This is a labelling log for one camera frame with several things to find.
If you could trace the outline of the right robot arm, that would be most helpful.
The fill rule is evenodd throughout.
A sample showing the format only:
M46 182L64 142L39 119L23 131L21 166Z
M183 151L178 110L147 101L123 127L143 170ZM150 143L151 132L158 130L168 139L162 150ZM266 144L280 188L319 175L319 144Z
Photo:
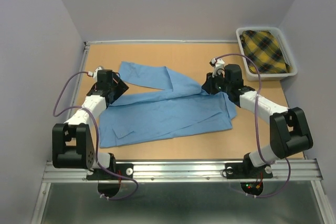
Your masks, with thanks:
M212 66L214 70L207 74L202 89L208 94L227 94L236 106L252 112L256 120L264 120L270 131L268 145L246 154L241 163L229 165L226 170L228 178L254 177L271 163L313 147L308 122L301 108L278 105L246 86L239 65L217 61Z

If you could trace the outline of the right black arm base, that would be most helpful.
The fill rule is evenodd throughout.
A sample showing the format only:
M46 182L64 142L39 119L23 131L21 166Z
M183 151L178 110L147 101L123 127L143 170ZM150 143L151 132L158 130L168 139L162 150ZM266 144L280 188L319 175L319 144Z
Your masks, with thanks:
M266 168L270 168L270 166L254 167L243 162L229 162L225 163L222 176L227 179L273 178L272 171L266 172Z

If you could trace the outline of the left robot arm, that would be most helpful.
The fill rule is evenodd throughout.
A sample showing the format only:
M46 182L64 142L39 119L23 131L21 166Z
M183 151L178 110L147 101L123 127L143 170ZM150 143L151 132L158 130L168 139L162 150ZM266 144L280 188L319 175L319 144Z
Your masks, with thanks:
M94 126L98 141L97 119L129 87L121 80L119 73L113 70L98 67L94 72L80 73L92 77L95 83L81 106L62 111L76 109L74 115L52 128L52 164L55 168L99 169L104 178L110 179L117 172L113 155L99 153L99 143L93 143L90 127Z

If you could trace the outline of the light blue long sleeve shirt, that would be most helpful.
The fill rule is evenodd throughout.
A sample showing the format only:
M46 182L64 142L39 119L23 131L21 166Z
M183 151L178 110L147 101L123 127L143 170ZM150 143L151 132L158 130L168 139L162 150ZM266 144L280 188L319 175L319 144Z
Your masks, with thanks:
M102 148L232 129L235 105L207 94L195 80L167 67L122 62L124 82L152 92L124 94L99 119Z

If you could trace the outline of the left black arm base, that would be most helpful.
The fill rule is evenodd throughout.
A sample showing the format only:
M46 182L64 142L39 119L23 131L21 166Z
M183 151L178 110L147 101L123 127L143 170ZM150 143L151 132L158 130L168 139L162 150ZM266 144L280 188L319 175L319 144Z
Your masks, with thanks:
M133 178L134 165L132 163L116 163L115 172L118 175ZM87 171L86 180L98 181L98 180L118 180L119 177L115 177L102 169L92 169Z

